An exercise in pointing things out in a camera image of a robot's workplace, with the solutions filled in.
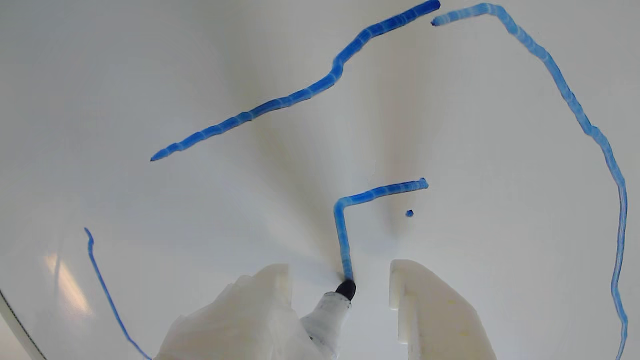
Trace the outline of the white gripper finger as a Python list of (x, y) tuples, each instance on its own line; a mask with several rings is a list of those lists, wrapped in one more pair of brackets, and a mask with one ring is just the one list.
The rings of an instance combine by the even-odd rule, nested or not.
[(422, 264), (390, 264), (390, 309), (397, 312), (398, 342), (409, 360), (495, 360), (475, 308)]
[(158, 360), (318, 360), (291, 307), (290, 267), (270, 264), (228, 284), (201, 309), (174, 321)]

